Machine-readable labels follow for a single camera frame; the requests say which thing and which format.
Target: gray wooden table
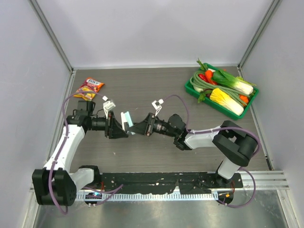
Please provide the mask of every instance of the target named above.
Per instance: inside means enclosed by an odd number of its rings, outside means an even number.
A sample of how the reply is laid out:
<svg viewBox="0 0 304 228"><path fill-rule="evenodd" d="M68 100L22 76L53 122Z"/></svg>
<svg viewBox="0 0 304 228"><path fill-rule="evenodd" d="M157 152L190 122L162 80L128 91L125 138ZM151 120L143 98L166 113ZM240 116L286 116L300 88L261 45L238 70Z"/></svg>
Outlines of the gray wooden table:
<svg viewBox="0 0 304 228"><path fill-rule="evenodd" d="M236 67L225 67L237 75ZM120 121L120 112L129 111L134 122L142 121L149 112L155 112L153 100L171 94L182 96L190 110L189 128L208 129L221 125L229 119L206 104L198 104L197 99L187 94L185 82L197 68L138 68L78 70L72 92L75 92L87 77L105 83L100 93L113 99L116 104L114 114ZM77 108L80 98L69 101L67 114ZM101 109L103 100L95 97L95 110ZM186 121L186 111L178 98L170 98L163 104L158 116L168 118L177 113ZM257 133L250 112L238 125ZM97 165L101 172L166 172L166 171L215 171L224 155L217 148L199 148L192 151L180 151L167 136L153 134L150 137L134 135L125 139L109 140L104 132L87 132L74 156L71 172L81 165ZM261 151L250 161L252 171L268 170Z"/></svg>

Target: green plastic crate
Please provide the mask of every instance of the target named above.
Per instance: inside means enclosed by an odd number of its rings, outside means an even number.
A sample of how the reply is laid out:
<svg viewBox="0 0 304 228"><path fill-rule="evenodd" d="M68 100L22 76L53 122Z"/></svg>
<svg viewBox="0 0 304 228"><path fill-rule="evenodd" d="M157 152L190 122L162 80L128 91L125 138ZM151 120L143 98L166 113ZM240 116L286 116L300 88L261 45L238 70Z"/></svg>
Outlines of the green plastic crate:
<svg viewBox="0 0 304 228"><path fill-rule="evenodd" d="M213 69L213 70L218 70L218 68L206 63L208 68L210 69ZM200 96L200 93L195 91L195 89L193 88L193 85L190 83L190 80L187 81L187 83L185 84L185 87L186 87L186 92L192 96L194 96L195 98L198 99L198 97ZM209 98L206 97L206 99L203 101L205 102L206 104L210 105L211 107L215 108L216 110L218 110L219 112L225 114L226 116L229 116L231 119L233 120L239 120L239 119L242 119L246 112L249 110L253 100L255 99L255 97L257 96L258 94L258 89L253 87L254 91L255 91L255 94L254 96L251 98L249 104L246 106L246 108L244 109L242 115L236 115L235 113L233 113L232 111L224 108L223 106L219 105L218 103L216 102L213 102L211 101Z"/></svg>

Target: floor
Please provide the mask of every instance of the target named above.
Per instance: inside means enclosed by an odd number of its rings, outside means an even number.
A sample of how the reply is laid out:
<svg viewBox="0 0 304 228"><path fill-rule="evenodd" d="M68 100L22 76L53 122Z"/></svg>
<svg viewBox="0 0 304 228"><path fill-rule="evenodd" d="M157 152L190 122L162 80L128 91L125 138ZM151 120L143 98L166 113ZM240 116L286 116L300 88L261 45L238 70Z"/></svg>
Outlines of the floor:
<svg viewBox="0 0 304 228"><path fill-rule="evenodd" d="M251 191L236 191L233 204L248 201ZM241 209L214 200L107 202L96 208L76 202L67 216L55 206L40 207L35 228L287 228L276 190L257 191Z"/></svg>
<svg viewBox="0 0 304 228"><path fill-rule="evenodd" d="M178 94L185 99L190 110L189 128L202 130L219 126L229 118L204 103L198 104L197 99L187 94L184 89L184 84L196 69L181 67L78 70L72 92L76 91L87 77L103 82L105 85L100 93L114 100L114 114L117 119L120 120L120 112L130 111L134 122L140 122L149 112L155 112L152 101ZM238 75L236 67L225 69ZM77 108L78 100L72 98L69 101L68 114ZM101 109L101 97L95 97L94 101L95 110ZM164 103L158 116L167 121L174 113L186 121L185 108L177 98L171 98ZM236 123L257 133L250 112ZM87 132L76 151L71 172L75 172L81 165L97 165L101 172L215 171L223 158L217 148L180 151L173 144L172 138L159 134L109 140L104 137L104 132ZM251 159L248 169L268 170L262 151Z"/></svg>

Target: chip bag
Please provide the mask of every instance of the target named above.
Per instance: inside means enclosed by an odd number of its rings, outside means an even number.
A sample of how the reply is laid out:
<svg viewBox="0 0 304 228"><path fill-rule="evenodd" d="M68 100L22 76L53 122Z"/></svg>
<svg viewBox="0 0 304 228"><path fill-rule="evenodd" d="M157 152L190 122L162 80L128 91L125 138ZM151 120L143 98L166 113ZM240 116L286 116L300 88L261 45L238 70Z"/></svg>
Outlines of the chip bag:
<svg viewBox="0 0 304 228"><path fill-rule="evenodd" d="M85 82L80 86L79 89L77 89L76 92L81 92L81 91L94 91L96 93L99 92L100 88L104 85L104 83L97 82L93 78L88 77ZM74 97L81 97L85 99L86 101L92 101L93 98L95 97L96 94L76 94Z"/></svg>

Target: robotic arm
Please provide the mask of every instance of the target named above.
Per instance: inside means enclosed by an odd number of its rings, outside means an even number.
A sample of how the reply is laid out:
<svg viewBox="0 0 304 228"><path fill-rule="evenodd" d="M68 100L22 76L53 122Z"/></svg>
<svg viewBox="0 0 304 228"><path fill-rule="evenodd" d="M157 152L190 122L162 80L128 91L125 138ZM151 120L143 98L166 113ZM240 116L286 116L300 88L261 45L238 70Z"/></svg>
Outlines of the robotic arm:
<svg viewBox="0 0 304 228"><path fill-rule="evenodd" d="M37 202L40 205L53 205L54 202L48 190L48 176L53 161L54 166L52 189L60 205L71 206L76 198L76 193L85 186L97 188L101 183L101 175L97 166L86 165L79 167L78 171L69 175L74 154L87 131L104 131L109 139L126 138L131 134L150 136L153 133L163 134L174 139L173 143L180 150L192 150L199 147L218 147L226 159L218 167L214 181L217 186L227 187L234 173L240 166L248 163L257 146L257 142L246 133L238 130L216 131L219 127L238 127L231 121L225 121L221 126L209 129L209 133L189 131L181 117L173 114L168 121L160 120L156 114L149 113L139 122L133 123L129 112L121 113L121 125L115 118L112 109L115 104L107 100L104 103L105 117L93 115L95 103L79 101L77 110L67 117L68 138L65 139L66 126L53 155L43 169L36 169L32 179Z"/></svg>

